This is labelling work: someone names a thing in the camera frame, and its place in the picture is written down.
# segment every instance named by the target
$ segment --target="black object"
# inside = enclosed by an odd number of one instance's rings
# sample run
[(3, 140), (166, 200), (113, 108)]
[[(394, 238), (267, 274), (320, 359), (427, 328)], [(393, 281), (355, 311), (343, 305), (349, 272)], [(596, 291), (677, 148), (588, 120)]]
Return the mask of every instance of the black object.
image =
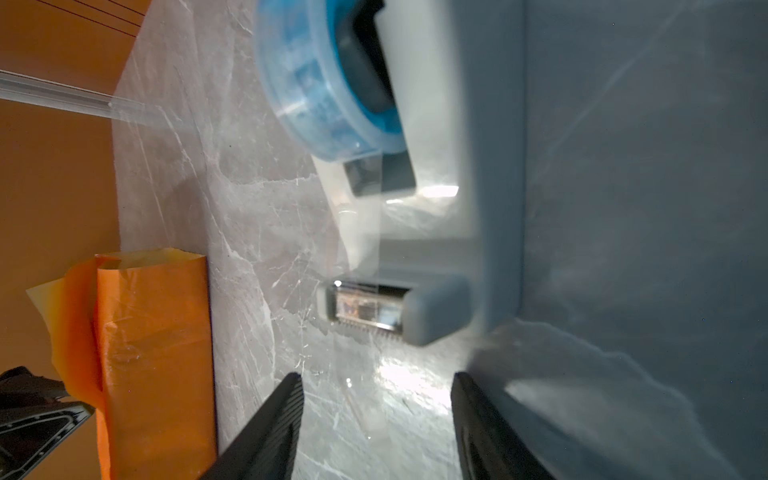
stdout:
[(24, 478), (90, 417), (83, 402), (59, 402), (64, 383), (23, 366), (0, 375), (0, 480)]
[(453, 377), (451, 404), (464, 480), (554, 480), (468, 373)]
[(292, 372), (200, 480), (287, 480), (296, 459), (304, 390)]
[(376, 114), (395, 107), (384, 52), (373, 21), (382, 8), (383, 0), (362, 0), (349, 12), (337, 12), (340, 17), (334, 32), (339, 63), (349, 88), (360, 103)]

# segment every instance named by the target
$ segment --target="marble surface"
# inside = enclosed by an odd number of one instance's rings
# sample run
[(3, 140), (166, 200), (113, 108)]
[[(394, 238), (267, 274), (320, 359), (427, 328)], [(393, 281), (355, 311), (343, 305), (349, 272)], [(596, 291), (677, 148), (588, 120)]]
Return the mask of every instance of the marble surface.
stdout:
[(210, 265), (220, 448), (303, 375), (294, 478), (460, 478), (469, 369), (559, 478), (768, 472), (768, 2), (531, 0), (524, 306), (424, 349), (316, 318), (343, 248), (251, 0), (154, 0), (117, 96), (122, 248)]

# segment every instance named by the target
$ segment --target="gray tape dispenser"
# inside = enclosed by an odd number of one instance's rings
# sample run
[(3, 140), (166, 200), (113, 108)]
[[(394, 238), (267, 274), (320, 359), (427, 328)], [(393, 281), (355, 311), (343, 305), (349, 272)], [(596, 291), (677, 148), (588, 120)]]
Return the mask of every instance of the gray tape dispenser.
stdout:
[(312, 154), (351, 272), (319, 315), (426, 345), (514, 316), (523, 0), (257, 0), (261, 83)]

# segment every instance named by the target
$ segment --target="blue tape roll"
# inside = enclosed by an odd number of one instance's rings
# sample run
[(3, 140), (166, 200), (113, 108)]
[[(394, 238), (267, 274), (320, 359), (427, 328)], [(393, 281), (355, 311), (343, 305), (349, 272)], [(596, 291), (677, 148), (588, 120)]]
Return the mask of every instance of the blue tape roll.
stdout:
[(406, 149), (397, 111), (375, 114), (339, 62), (336, 20), (356, 0), (257, 0), (253, 42), (261, 84), (283, 126), (312, 155), (343, 162)]

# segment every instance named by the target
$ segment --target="orange bag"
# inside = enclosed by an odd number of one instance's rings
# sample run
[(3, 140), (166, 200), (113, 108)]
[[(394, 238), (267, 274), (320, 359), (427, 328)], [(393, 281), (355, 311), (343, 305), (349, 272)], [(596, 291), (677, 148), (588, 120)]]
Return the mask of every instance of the orange bag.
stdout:
[(104, 480), (198, 478), (216, 459), (205, 257), (96, 256), (28, 291), (67, 391), (97, 408)]

